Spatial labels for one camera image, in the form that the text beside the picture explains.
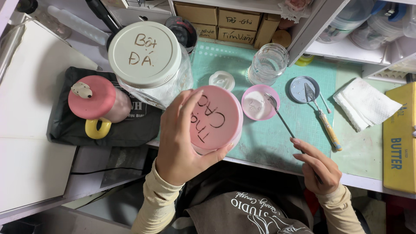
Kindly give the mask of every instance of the clear plastic jar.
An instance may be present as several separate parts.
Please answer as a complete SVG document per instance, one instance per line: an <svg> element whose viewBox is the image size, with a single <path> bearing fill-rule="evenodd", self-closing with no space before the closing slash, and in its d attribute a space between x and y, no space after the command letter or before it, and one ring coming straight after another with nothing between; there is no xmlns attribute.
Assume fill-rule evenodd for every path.
<svg viewBox="0 0 416 234"><path fill-rule="evenodd" d="M403 32L407 37L416 38L416 5L407 6L403 17Z"/></svg>
<svg viewBox="0 0 416 234"><path fill-rule="evenodd" d="M376 50L404 35L402 20L390 22L382 12L372 15L352 32L351 39L357 46L365 50Z"/></svg>
<svg viewBox="0 0 416 234"><path fill-rule="evenodd" d="M181 65L179 65L175 75L163 85L156 88L140 89L127 85L118 76L117 81L120 86L140 101L165 110L180 92L193 86L191 60L186 49L181 44L180 47L182 52Z"/></svg>
<svg viewBox="0 0 416 234"><path fill-rule="evenodd" d="M254 55L248 79L254 85L273 85L289 63L289 53L276 43L265 44Z"/></svg>
<svg viewBox="0 0 416 234"><path fill-rule="evenodd" d="M398 72L416 72L416 55L389 67L389 69Z"/></svg>
<svg viewBox="0 0 416 234"><path fill-rule="evenodd" d="M325 44L341 41L370 17L373 6L373 0L349 1L316 41Z"/></svg>

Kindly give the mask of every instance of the beige sleeve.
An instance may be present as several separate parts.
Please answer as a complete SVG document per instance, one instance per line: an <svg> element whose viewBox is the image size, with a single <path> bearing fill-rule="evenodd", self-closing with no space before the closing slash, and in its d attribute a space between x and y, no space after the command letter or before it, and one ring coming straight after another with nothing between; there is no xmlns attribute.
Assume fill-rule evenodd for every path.
<svg viewBox="0 0 416 234"><path fill-rule="evenodd" d="M351 193L339 184L328 195L316 195L327 217L329 234L364 234L357 215L351 206Z"/></svg>
<svg viewBox="0 0 416 234"><path fill-rule="evenodd" d="M153 161L152 171L146 175L143 184L144 202L131 233L152 234L161 232L175 217L174 201L179 195L181 186L173 186L164 181L156 171Z"/></svg>

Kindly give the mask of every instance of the metal spoon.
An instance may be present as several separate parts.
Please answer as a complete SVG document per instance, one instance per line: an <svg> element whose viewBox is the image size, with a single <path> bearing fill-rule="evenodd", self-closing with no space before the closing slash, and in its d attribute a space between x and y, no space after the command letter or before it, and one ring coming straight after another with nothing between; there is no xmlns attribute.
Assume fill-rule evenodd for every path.
<svg viewBox="0 0 416 234"><path fill-rule="evenodd" d="M274 107L274 109L275 109L275 111L276 111L277 115L278 115L278 116L280 117L280 119L282 120L283 124L285 125L286 129L289 131L289 133L290 133L290 135L292 136L292 138L295 138L295 136L293 135L293 133L292 133L292 131L290 130L289 126L286 124L286 122L283 120L283 117L280 115L279 111L277 110L277 102L276 102L276 99L275 99L272 95L270 95L270 94L268 94L268 93L265 93L265 95L264 95L264 96L267 98L267 100L269 100L270 104L272 104L272 106ZM315 173L315 176L316 176L316 178L318 179L319 183L320 183L320 184L323 184L322 179L319 177L319 175L318 175L318 174L316 174L316 172L315 172L315 171L313 171L313 172Z"/></svg>

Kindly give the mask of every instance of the cutting mat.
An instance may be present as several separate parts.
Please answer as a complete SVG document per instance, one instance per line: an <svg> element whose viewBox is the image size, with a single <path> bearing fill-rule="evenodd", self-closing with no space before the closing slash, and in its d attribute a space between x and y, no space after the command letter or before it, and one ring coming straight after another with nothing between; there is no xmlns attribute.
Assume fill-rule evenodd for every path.
<svg viewBox="0 0 416 234"><path fill-rule="evenodd" d="M191 56L194 88L208 85L208 79L214 72L227 71L235 79L232 93L241 101L244 91L252 86L247 79L247 70L255 53L256 50L198 42ZM301 75L310 76L319 83L322 95L329 100L335 92L336 74L336 65L313 61L306 67L288 67L272 86L280 97L279 112L295 137L316 146L327 156L331 154L332 144L317 115L316 107L313 104L312 106L295 102L288 90L293 78ZM325 111L322 99L319 98L317 102ZM327 103L333 112L334 105L329 101ZM332 123L333 114L327 114L327 117ZM244 116L241 139L227 156L302 173L302 162L292 156L299 151L293 148L289 137L289 132L277 115L265 121L254 121Z"/></svg>

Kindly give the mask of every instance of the pink lid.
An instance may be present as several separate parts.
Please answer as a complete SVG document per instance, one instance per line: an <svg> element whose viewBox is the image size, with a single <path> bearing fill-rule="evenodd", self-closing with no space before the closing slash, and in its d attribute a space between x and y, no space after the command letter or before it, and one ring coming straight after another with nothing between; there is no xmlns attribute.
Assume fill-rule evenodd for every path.
<svg viewBox="0 0 416 234"><path fill-rule="evenodd" d="M231 143L243 126L243 110L228 90L206 85L191 117L191 142L201 149L216 150Z"/></svg>
<svg viewBox="0 0 416 234"><path fill-rule="evenodd" d="M71 111L83 119L98 119L107 114L116 100L116 90L106 78L90 75L78 82L85 83L92 91L91 98L82 98L72 91L68 95L68 104Z"/></svg>

